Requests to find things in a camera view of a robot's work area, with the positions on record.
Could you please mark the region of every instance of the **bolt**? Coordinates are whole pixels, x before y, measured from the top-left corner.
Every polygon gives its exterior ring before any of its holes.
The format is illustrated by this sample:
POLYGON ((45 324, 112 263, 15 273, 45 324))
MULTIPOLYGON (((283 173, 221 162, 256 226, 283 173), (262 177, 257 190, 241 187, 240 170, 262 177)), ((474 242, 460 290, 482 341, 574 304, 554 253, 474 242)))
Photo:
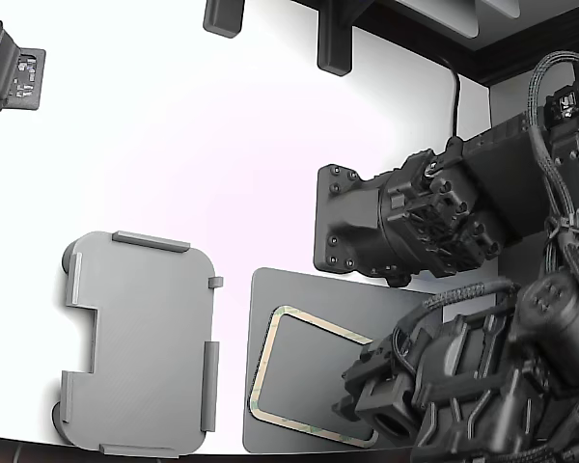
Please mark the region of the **bolt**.
POLYGON ((442 186, 440 186, 440 194, 444 195, 450 192, 451 189, 452 189, 451 183, 449 181, 446 181, 442 186))

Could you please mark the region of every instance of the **gray plastic tray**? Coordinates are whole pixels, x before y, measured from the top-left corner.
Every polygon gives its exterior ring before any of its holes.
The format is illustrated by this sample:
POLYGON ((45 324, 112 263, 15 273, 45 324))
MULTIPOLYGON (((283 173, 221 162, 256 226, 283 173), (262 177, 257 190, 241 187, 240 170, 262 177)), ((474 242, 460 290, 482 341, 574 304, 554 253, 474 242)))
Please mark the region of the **gray plastic tray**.
POLYGON ((63 258, 67 306, 96 314, 93 371, 63 371, 53 411, 71 444, 178 458, 214 430, 218 344, 210 260, 187 243, 93 232, 63 258))
MULTIPOLYGON (((397 321, 429 294, 364 285, 333 278, 263 268, 255 272, 251 295, 247 382, 243 444, 252 453, 295 453, 357 450, 279 425, 258 421, 251 414, 251 396, 271 316, 282 306, 291 306, 363 335, 372 340, 388 336, 397 321)), ((442 320, 441 311, 427 323, 442 320)), ((358 359, 356 342, 287 316, 278 333, 267 365, 259 408, 288 420, 307 423, 361 440, 372 432, 361 423, 346 422, 331 411, 331 405, 346 395, 343 371, 358 359)), ((378 439, 372 449, 393 446, 378 439)))

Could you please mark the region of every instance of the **black mounting bracket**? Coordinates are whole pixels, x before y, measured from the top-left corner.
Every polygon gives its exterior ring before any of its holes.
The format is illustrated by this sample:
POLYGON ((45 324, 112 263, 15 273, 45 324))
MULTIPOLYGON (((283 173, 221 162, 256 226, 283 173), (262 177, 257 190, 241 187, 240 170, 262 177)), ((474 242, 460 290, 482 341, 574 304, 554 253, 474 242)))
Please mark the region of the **black mounting bracket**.
MULTIPOLYGON (((352 67, 352 26, 375 0, 321 0, 319 11, 317 66, 343 76, 352 67)), ((204 29, 234 38, 242 29, 244 0, 207 0, 204 29)))
POLYGON ((374 0, 322 0, 319 7, 317 65, 343 76, 352 68, 352 26, 374 0))
POLYGON ((207 0, 204 29, 233 39, 242 30, 244 0, 207 0))

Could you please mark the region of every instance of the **white table surface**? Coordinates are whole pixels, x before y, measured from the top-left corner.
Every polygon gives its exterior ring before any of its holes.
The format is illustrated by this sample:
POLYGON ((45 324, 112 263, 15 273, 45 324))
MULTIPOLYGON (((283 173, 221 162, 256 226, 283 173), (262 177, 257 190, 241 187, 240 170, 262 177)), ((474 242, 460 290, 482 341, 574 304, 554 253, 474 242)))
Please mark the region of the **white table surface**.
MULTIPOLYGON (((230 41, 203 30, 204 7, 0 1, 17 43, 47 50, 41 110, 0 114, 1 438, 61 443, 50 419, 61 371, 89 369, 92 337, 92 318, 64 307, 61 256, 87 232, 124 230, 191 242, 225 277, 217 432, 199 452, 244 452, 251 276, 317 274, 317 170, 367 178, 445 146, 446 69, 356 30, 354 71, 339 78, 316 67, 314 11, 248 0, 230 41)), ((489 128, 488 90, 462 88, 469 137, 489 128)))

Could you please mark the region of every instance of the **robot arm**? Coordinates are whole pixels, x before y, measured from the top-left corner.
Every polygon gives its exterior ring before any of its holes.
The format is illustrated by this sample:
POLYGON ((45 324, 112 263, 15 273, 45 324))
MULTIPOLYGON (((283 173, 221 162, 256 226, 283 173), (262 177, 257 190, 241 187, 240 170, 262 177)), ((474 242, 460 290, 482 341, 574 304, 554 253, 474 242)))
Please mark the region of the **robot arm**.
POLYGON ((45 52, 20 48, 0 21, 0 111, 39 109, 45 52))
POLYGON ((519 291, 501 279, 427 299, 365 346, 334 410, 413 446, 415 463, 578 459, 579 80, 540 111, 531 99, 528 113, 374 179, 340 166, 319 171, 322 271, 406 286, 423 270, 447 277, 478 268, 541 231, 533 284, 519 291), (493 293, 498 303, 487 311, 438 330, 421 325, 433 310, 493 293))

